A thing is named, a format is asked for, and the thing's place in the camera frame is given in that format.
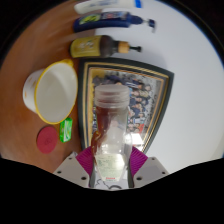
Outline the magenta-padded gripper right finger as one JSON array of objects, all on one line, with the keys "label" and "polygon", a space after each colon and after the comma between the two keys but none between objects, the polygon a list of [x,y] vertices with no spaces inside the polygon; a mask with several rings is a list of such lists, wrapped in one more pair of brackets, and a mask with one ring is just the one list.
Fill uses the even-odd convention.
[{"label": "magenta-padded gripper right finger", "polygon": [[143,187],[168,174],[169,172],[156,157],[147,157],[137,148],[132,148],[127,176],[130,188]]}]

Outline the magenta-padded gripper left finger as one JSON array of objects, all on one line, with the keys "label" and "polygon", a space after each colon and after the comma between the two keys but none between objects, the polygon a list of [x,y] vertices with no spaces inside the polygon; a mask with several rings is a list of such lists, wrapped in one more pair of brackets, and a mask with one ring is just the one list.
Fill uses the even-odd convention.
[{"label": "magenta-padded gripper left finger", "polygon": [[84,149],[77,156],[70,154],[54,171],[54,174],[78,186],[93,188],[95,170],[91,148]]}]

